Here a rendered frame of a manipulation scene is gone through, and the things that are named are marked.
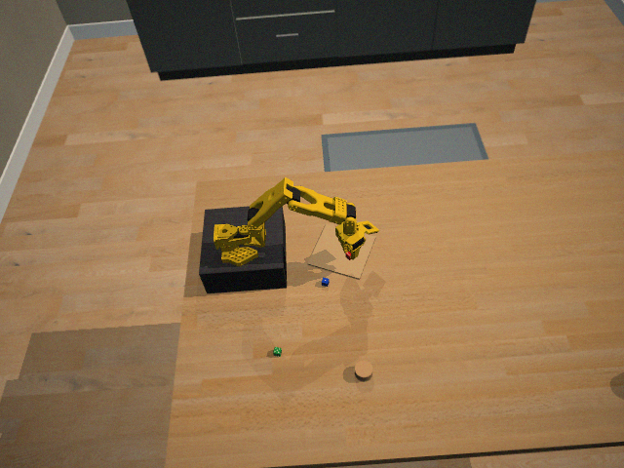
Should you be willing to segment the tan short cylinder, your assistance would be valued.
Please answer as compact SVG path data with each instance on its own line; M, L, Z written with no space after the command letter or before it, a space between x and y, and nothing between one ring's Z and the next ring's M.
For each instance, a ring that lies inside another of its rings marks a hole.
M355 366L355 376L360 381L369 381L372 377L372 365L368 361L360 361Z

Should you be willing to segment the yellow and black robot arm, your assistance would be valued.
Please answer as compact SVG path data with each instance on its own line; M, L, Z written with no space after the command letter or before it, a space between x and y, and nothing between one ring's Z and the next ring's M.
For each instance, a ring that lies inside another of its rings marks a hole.
M300 197L311 204L300 203ZM353 203L346 202L338 197L330 198L318 194L303 186L293 186L293 181L285 177L250 205L248 225L216 225L215 240L221 249L222 263L242 266L258 257L258 251L247 246L265 246L265 221L285 204L288 204L291 211L303 215L313 215L339 225L343 222L344 234L356 234L359 230L356 208ZM245 247L239 248L239 245Z

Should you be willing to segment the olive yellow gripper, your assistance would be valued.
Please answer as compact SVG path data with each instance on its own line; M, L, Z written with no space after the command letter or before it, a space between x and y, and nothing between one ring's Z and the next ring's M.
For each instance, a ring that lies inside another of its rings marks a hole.
M340 244L342 243L341 247L343 248L344 252L351 253L351 259L355 259L359 255L361 246L366 242L364 233L367 233L369 235L379 232L379 229L377 229L369 221L362 221L358 223L359 230L357 230L356 234L344 234L343 222L340 225L337 225L335 228L335 236L338 238Z

